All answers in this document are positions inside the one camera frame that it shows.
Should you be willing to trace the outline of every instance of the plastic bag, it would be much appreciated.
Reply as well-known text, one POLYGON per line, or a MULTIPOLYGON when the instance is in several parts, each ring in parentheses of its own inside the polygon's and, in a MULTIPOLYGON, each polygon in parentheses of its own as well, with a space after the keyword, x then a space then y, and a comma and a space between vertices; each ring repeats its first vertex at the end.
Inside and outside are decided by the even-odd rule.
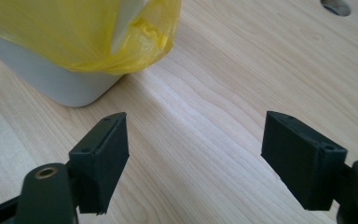
POLYGON ((70 71, 114 75, 139 71, 172 48, 181 0, 148 1, 112 54, 119 2, 0 1, 0 37, 70 71))

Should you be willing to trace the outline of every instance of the hole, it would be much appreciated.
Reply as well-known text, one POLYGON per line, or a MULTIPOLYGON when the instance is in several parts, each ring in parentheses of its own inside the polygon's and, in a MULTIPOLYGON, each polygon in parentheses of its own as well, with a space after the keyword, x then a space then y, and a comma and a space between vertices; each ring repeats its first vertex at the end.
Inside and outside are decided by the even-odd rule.
POLYGON ((54 167, 47 167, 44 169, 41 169, 40 171, 38 171, 36 173, 36 175, 34 175, 34 177, 36 177, 36 179, 46 179, 51 177, 52 175, 55 175, 57 173, 57 169, 54 167))
POLYGON ((332 146, 325 146, 324 148, 328 149, 328 150, 334 150, 335 148, 332 146))
POLYGON ((351 15, 351 8, 344 0, 321 0, 322 6, 329 12, 346 17, 351 15))
POLYGON ((81 152, 84 152, 84 153, 86 153, 86 152, 91 152, 91 148, 85 147, 85 148, 82 148, 80 151, 81 151, 81 152))

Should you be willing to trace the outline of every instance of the screw hole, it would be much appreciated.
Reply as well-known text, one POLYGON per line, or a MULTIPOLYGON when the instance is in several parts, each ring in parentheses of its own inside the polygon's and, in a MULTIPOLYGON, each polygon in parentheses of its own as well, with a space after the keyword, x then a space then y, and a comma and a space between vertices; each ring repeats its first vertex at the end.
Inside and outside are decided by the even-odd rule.
POLYGON ((321 4, 327 11, 337 16, 351 15, 351 8, 344 0, 321 0, 321 4))
POLYGON ((84 153, 91 152, 91 148, 85 147, 85 148, 82 148, 80 151, 84 152, 84 153))
POLYGON ((328 150, 334 150, 336 149, 335 147, 332 147, 332 146, 325 146, 324 148, 328 149, 328 150))
POLYGON ((47 168, 44 168, 40 171, 38 171, 34 177, 36 179, 46 179, 46 178, 49 178, 51 177, 52 175, 55 175, 57 173, 57 169, 54 168, 54 167, 47 167, 47 168))

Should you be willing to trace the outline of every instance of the table surface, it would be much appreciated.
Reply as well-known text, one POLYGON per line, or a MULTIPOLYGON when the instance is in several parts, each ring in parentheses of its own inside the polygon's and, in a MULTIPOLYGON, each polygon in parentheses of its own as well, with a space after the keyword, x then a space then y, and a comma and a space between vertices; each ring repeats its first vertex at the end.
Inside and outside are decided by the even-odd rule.
POLYGON ((268 110, 358 160, 358 1, 187 1, 172 51, 95 103, 58 105, 0 62, 0 203, 35 167, 67 162, 101 118, 128 113, 130 159, 105 216, 81 223, 335 223, 302 209, 260 156, 268 110))

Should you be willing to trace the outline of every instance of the white bucket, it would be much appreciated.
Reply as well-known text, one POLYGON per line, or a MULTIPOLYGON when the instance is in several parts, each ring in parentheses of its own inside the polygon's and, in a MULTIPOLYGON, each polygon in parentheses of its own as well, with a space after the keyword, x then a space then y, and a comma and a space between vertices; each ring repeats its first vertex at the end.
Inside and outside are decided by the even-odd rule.
MULTIPOLYGON (((112 53, 117 51, 128 23, 143 6, 143 0, 120 2, 112 37, 112 53)), ((53 101, 73 107, 94 102, 122 77, 122 75, 113 76, 106 73, 70 72, 42 56, 2 38, 0 38, 0 60, 17 76, 53 101)))

